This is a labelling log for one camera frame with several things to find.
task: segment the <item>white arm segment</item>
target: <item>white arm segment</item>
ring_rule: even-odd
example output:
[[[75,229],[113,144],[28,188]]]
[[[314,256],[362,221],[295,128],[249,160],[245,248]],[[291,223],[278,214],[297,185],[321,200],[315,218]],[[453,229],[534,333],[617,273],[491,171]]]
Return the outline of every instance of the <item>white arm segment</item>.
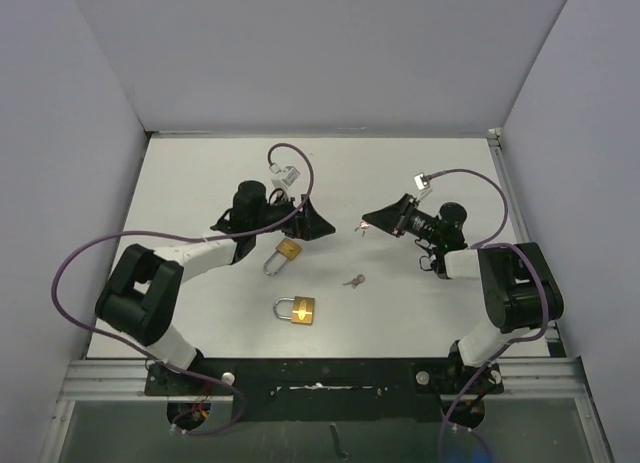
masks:
[[[230,265],[236,251],[236,242],[231,239],[205,241],[219,231],[209,231],[203,235],[202,243],[189,243],[178,246],[156,248],[154,253],[167,261],[175,261],[183,268],[182,283],[198,275],[217,268]],[[149,353],[162,361],[178,368],[187,369],[196,357],[196,349],[184,339],[180,332],[170,325],[158,341],[147,346]]]
[[[478,250],[450,251],[444,255],[447,277],[456,279],[480,279]]]
[[[176,261],[183,268],[182,284],[198,275],[230,265],[236,252],[236,242],[232,239],[207,241],[212,236],[224,235],[220,231],[208,231],[202,235],[202,243],[156,248],[154,253],[167,261]]]
[[[146,347],[149,353],[162,361],[186,370],[196,357],[196,349],[171,325],[153,345]]]
[[[525,336],[530,332],[530,328],[519,328],[506,335],[502,334],[500,329],[493,326],[489,317],[483,313],[480,323],[458,342],[462,362],[465,366],[480,366],[495,355],[509,340]]]

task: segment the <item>glass panel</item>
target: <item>glass panel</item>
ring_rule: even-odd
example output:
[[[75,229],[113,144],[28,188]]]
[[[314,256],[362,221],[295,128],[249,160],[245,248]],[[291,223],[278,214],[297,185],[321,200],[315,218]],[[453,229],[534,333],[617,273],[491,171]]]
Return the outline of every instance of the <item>glass panel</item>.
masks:
[[[573,400],[495,399],[486,402],[480,433],[500,462],[591,462]],[[224,436],[170,434],[161,402],[78,402],[61,462],[326,462],[436,461],[439,424],[410,420],[336,424],[242,423]],[[217,403],[205,425],[228,421],[230,405]],[[449,432],[448,463],[489,462],[466,432]]]

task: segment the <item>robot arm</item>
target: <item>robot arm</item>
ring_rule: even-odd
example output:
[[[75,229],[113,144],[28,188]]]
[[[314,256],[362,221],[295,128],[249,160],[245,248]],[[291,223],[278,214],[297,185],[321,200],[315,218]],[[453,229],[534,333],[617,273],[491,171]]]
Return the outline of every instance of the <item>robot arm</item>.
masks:
[[[203,235],[202,242],[155,250],[141,245],[126,248],[98,298],[96,316],[158,359],[188,369],[198,351],[171,324],[180,285],[213,268],[239,262],[255,247],[255,234],[246,232],[272,225],[293,210],[293,199],[269,203],[262,183],[241,183],[232,208]],[[335,232],[308,200],[275,230],[306,241]],[[213,239],[216,236],[225,239]]]
[[[564,302],[558,285],[536,243],[516,245],[533,263],[545,289],[549,320],[562,316]],[[465,366],[481,366],[514,338],[540,328],[542,306],[531,275],[507,248],[453,251],[445,255],[448,278],[482,280],[486,314],[458,342]]]
[[[542,324],[542,306],[531,275],[522,261],[509,249],[467,248],[462,226],[467,212],[458,203],[445,203],[436,216],[418,209],[431,191],[424,175],[415,177],[421,195],[405,194],[397,203],[362,216],[373,225],[399,238],[410,233],[426,245],[431,270],[442,279],[481,279],[486,314],[467,336],[457,342],[464,366],[477,367],[514,338],[525,336]],[[549,304],[549,319],[562,316],[564,305],[560,290],[547,262],[535,243],[517,245],[529,258],[543,281]]]

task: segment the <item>padlock shackle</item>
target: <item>padlock shackle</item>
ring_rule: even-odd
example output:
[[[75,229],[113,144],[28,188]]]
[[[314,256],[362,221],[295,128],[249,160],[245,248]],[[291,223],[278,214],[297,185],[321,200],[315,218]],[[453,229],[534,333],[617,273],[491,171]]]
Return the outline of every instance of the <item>padlock shackle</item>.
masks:
[[[283,316],[280,313],[278,313],[278,305],[283,301],[294,302],[295,298],[286,297],[286,298],[280,298],[279,300],[276,300],[276,302],[273,304],[273,314],[276,315],[276,318],[278,318],[279,320],[291,321],[292,318],[290,316]]]

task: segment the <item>black mounting plate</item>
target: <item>black mounting plate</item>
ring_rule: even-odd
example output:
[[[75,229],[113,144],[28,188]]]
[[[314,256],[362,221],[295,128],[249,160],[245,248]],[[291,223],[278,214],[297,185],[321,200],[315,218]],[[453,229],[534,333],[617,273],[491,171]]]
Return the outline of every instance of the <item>black mounting plate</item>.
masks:
[[[458,393],[470,376],[468,371],[456,374],[447,358],[198,358],[189,369],[218,379],[233,373],[234,386],[246,396],[243,421],[440,421],[440,395]],[[418,384],[420,371],[429,374],[427,385]],[[487,378],[480,378],[468,393],[490,386]],[[197,397],[203,387],[201,380],[152,364],[145,394]],[[493,393],[503,391],[499,385]],[[232,393],[214,385],[210,394]],[[234,398],[233,414],[239,409]]]

